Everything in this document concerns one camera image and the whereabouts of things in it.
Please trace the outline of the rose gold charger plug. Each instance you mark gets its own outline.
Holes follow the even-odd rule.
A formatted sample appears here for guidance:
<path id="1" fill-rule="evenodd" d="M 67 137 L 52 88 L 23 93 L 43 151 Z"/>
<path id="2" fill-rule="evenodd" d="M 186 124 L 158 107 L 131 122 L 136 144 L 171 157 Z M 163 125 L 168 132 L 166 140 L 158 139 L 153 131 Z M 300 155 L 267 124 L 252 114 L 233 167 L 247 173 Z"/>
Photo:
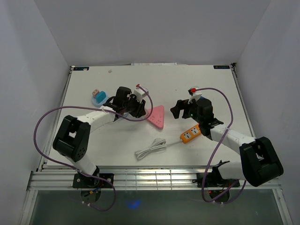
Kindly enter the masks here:
<path id="1" fill-rule="evenodd" d="M 93 92 L 92 92 L 92 95 L 94 98 L 96 98 L 96 96 L 99 94 L 99 90 L 98 89 L 95 89 Z"/>

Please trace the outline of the cyan blue charger plug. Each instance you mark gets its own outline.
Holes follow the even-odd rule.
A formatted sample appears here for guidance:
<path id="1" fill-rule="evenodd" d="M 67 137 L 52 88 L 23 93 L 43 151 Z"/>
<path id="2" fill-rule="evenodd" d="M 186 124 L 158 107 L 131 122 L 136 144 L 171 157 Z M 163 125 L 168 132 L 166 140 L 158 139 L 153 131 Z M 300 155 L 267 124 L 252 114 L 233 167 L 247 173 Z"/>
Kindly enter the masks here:
<path id="1" fill-rule="evenodd" d="M 105 100 L 105 98 L 107 97 L 106 93 L 104 91 L 99 92 L 99 94 L 96 96 L 96 101 L 98 103 L 102 102 Z"/>

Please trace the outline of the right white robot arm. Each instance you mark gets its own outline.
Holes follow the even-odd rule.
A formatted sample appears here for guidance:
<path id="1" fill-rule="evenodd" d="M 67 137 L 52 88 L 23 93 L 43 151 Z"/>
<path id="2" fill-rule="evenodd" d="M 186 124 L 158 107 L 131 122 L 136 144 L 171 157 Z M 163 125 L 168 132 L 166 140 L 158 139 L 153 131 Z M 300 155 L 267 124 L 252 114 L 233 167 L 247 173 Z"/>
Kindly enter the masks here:
<path id="1" fill-rule="evenodd" d="M 283 166 L 270 139 L 264 136 L 253 138 L 228 129 L 223 122 L 215 118 L 210 100 L 178 100 L 170 111 L 175 119 L 178 119 L 183 111 L 182 117 L 195 120 L 203 136 L 239 154 L 239 163 L 223 162 L 213 167 L 211 179 L 215 185 L 223 186 L 229 179 L 234 179 L 245 180 L 258 187 L 283 175 Z"/>

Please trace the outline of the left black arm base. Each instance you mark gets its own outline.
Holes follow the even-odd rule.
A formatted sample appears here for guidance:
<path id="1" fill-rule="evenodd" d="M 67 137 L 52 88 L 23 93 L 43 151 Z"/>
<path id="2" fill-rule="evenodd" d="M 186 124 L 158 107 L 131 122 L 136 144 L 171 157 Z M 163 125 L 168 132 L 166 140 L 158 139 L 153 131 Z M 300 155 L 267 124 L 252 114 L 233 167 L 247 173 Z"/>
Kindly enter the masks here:
<path id="1" fill-rule="evenodd" d="M 113 184 L 114 174 L 113 173 L 100 173 L 100 178 L 108 180 Z M 105 181 L 98 180 L 92 177 L 84 176 L 80 173 L 74 175 L 73 188 L 111 188 L 112 186 Z"/>

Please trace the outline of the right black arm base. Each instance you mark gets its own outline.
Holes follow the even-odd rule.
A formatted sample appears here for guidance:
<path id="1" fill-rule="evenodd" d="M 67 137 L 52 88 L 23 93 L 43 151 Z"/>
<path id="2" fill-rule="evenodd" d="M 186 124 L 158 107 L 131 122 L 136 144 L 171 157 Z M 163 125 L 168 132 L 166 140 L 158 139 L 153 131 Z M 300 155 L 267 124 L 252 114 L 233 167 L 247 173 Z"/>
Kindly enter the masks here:
<path id="1" fill-rule="evenodd" d="M 193 179 L 192 182 L 197 184 L 198 188 L 202 187 L 202 181 L 204 178 L 203 172 L 196 173 L 196 179 Z M 228 188 L 230 187 L 235 180 L 227 179 L 224 180 L 222 178 L 217 178 L 215 175 L 208 173 L 205 179 L 205 188 Z"/>

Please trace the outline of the pink triangular power strip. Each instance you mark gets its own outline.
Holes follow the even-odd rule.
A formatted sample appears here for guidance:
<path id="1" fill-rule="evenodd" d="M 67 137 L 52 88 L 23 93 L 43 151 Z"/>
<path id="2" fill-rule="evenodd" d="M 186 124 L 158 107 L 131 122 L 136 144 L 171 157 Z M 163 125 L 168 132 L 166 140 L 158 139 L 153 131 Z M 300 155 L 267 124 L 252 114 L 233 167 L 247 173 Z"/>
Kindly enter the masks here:
<path id="1" fill-rule="evenodd" d="M 150 117 L 147 118 L 147 121 L 150 122 L 153 126 L 155 126 L 158 129 L 164 128 L 164 116 L 165 116 L 165 108 L 163 105 L 156 106 L 152 109 L 148 109 L 148 114 L 150 114 Z"/>

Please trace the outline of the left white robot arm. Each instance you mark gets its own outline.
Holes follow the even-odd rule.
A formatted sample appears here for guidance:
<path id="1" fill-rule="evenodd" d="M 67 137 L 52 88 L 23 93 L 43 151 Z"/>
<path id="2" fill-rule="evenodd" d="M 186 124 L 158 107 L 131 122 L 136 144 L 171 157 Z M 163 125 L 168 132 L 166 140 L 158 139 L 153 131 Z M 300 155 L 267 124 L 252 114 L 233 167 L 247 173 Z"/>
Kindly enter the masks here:
<path id="1" fill-rule="evenodd" d="M 126 113 L 143 121 L 146 115 L 144 98 L 148 95 L 149 91 L 140 85 L 134 91 L 121 86 L 97 110 L 82 116 L 64 117 L 52 147 L 84 173 L 83 182 L 88 187 L 99 183 L 99 169 L 87 156 L 90 134 L 105 124 L 124 118 Z"/>

